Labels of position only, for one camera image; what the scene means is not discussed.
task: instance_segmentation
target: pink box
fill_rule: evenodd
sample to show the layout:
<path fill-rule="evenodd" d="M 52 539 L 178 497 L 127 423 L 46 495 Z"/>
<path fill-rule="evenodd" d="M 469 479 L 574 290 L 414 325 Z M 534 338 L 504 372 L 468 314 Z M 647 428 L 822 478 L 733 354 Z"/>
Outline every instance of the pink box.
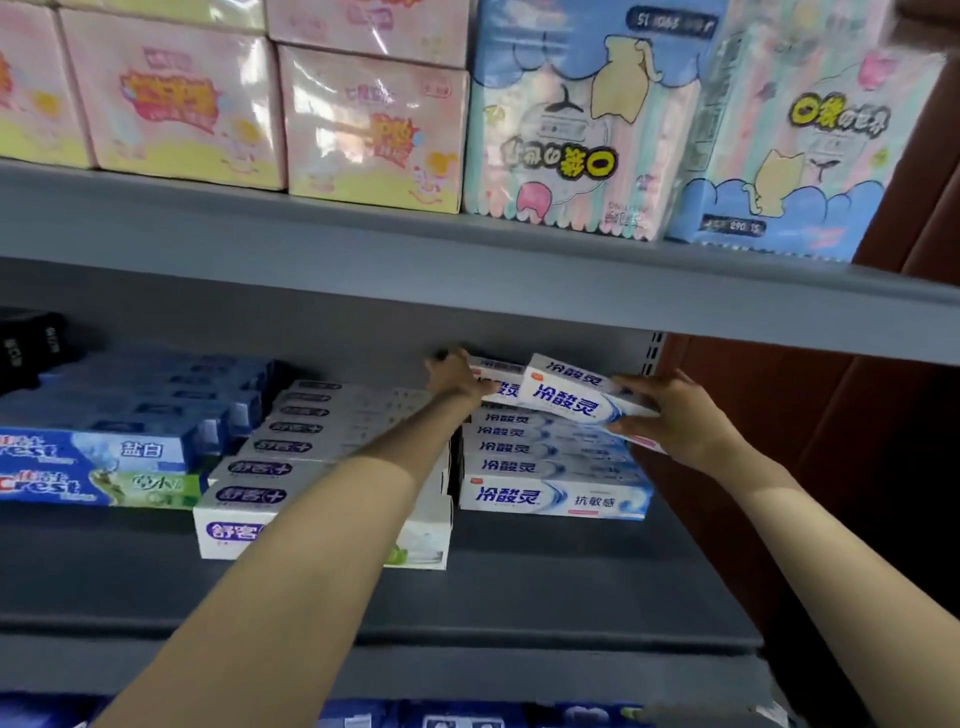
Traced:
<path fill-rule="evenodd" d="M 280 48 L 290 194 L 460 211 L 466 71 Z"/>
<path fill-rule="evenodd" d="M 100 12 L 62 17 L 100 166 L 284 186 L 270 41 Z"/>
<path fill-rule="evenodd" d="M 267 20 L 288 43 L 467 66 L 470 0 L 267 0 Z"/>
<path fill-rule="evenodd" d="M 0 0 L 0 157 L 93 166 L 60 23 L 50 8 Z"/>

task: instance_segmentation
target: finger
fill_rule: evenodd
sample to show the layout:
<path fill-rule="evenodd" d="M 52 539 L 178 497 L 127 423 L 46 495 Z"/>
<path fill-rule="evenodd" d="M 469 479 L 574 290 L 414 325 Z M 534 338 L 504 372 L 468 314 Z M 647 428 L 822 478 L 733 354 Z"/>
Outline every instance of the finger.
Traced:
<path fill-rule="evenodd" d="M 631 392 L 640 395 L 649 395 L 656 399 L 667 388 L 672 377 L 669 376 L 640 376 L 614 375 L 613 381 Z"/>
<path fill-rule="evenodd" d="M 607 425 L 607 431 L 624 437 L 645 437 L 659 441 L 663 427 L 663 420 L 659 417 L 621 417 Z"/>

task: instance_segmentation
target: tissue package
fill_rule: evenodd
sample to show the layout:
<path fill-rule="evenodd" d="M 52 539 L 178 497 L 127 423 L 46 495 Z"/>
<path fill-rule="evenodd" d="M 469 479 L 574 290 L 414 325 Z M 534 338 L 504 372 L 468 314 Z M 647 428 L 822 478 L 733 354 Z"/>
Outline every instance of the tissue package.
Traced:
<path fill-rule="evenodd" d="M 652 495 L 653 486 L 636 465 L 485 452 L 464 456 L 460 507 L 642 521 Z"/>
<path fill-rule="evenodd" d="M 464 68 L 470 0 L 268 0 L 270 37 Z"/>
<path fill-rule="evenodd" d="M 50 8 L 0 0 L 0 157 L 93 166 L 60 22 Z"/>
<path fill-rule="evenodd" d="M 194 25 L 263 32 L 263 0 L 60 0 L 67 8 L 102 10 Z"/>
<path fill-rule="evenodd" d="M 457 213 L 467 72 L 280 48 L 290 193 Z"/>
<path fill-rule="evenodd" d="M 668 235 L 850 261 L 943 57 L 878 48 L 888 0 L 784 3 L 725 41 Z"/>
<path fill-rule="evenodd" d="M 464 208 L 660 232 L 726 0 L 485 0 Z"/>
<path fill-rule="evenodd" d="M 270 41 L 100 12 L 62 17 L 100 166 L 284 186 Z"/>

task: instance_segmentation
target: cartoon cat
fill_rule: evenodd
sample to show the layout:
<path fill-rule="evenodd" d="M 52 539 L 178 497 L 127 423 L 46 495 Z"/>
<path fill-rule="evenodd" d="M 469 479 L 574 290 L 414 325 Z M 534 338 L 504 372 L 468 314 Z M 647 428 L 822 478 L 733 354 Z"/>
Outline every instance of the cartoon cat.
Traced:
<path fill-rule="evenodd" d="M 654 50 L 649 40 L 629 36 L 607 36 L 607 65 L 593 78 L 590 115 L 620 116 L 633 124 L 643 110 L 650 83 L 662 81 L 654 66 Z"/>
<path fill-rule="evenodd" d="M 804 172 L 804 153 L 785 157 L 776 149 L 770 150 L 760 165 L 753 184 L 744 183 L 743 190 L 750 195 L 750 211 L 764 217 L 783 217 L 783 200 L 800 186 Z"/>

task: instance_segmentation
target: shelf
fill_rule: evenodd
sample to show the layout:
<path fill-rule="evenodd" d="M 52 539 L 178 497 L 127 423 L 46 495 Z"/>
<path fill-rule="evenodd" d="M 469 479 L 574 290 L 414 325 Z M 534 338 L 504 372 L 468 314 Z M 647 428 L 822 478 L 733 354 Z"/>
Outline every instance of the shelf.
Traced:
<path fill-rule="evenodd" d="M 228 564 L 188 514 L 0 506 L 0 692 L 116 692 Z M 335 695 L 769 697 L 761 637 L 666 504 L 646 522 L 460 512 L 447 571 L 385 570 Z"/>
<path fill-rule="evenodd" d="M 0 255 L 960 364 L 960 288 L 477 215 L 0 162 Z"/>

